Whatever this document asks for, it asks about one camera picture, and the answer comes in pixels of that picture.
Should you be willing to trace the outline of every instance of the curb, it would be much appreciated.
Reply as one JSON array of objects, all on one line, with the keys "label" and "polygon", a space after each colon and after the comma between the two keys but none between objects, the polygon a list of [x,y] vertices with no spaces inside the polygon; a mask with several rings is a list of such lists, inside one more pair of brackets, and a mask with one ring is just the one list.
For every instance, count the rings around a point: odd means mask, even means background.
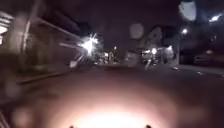
[{"label": "curb", "polygon": [[60,76],[60,75],[64,75],[64,74],[67,74],[69,72],[70,71],[60,72],[60,73],[57,72],[57,73],[45,74],[45,75],[36,76],[36,77],[33,77],[33,78],[21,80],[21,81],[18,81],[17,83],[18,84],[28,84],[28,83],[32,83],[32,82],[35,82],[35,81],[47,79],[49,77],[57,77],[57,76]]}]

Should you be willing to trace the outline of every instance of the utility pole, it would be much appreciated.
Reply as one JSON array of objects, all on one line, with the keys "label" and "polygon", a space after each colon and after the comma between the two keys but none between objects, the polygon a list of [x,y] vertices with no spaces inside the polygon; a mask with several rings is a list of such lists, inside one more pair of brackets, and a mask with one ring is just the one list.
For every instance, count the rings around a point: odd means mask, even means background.
[{"label": "utility pole", "polygon": [[28,35],[29,35],[30,26],[31,26],[31,23],[34,21],[34,19],[38,15],[38,9],[39,9],[41,3],[42,3],[42,0],[34,0],[34,4],[31,8],[31,11],[30,11],[30,13],[28,13],[28,19],[26,21],[26,25],[25,25],[23,35],[22,35],[23,36],[22,37],[22,44],[21,44],[21,47],[20,47],[21,53],[19,55],[20,67],[21,67],[22,70],[25,70],[25,68],[26,68],[25,49],[26,49],[26,43],[27,43],[27,38],[28,38]]}]

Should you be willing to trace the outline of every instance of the night sky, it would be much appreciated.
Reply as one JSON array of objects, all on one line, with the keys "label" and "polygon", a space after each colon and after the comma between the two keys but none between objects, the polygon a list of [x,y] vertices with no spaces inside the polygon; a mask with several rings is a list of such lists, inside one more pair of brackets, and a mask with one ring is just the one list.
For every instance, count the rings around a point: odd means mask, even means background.
[{"label": "night sky", "polygon": [[[197,0],[200,9],[222,8],[220,0]],[[178,12],[180,0],[57,0],[54,2],[74,21],[88,22],[93,32],[103,35],[107,50],[132,49],[129,27],[134,23],[144,26],[144,34],[155,25],[177,26],[182,22]]]}]

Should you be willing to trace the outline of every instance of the dark street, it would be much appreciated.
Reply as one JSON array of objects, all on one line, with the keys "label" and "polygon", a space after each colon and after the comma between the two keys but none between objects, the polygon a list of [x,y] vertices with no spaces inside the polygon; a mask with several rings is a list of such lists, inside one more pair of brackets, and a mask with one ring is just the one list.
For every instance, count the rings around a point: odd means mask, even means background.
[{"label": "dark street", "polygon": [[93,67],[23,85],[12,118],[29,120],[21,127],[222,127],[223,82],[161,67]]}]

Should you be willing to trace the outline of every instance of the asphalt road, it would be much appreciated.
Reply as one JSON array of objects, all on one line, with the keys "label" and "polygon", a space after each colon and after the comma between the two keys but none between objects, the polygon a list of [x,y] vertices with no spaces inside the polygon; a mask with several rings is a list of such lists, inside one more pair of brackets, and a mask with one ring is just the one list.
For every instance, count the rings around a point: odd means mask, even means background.
[{"label": "asphalt road", "polygon": [[223,128],[223,91],[221,76],[189,70],[94,67],[22,85],[2,111],[22,128]]}]

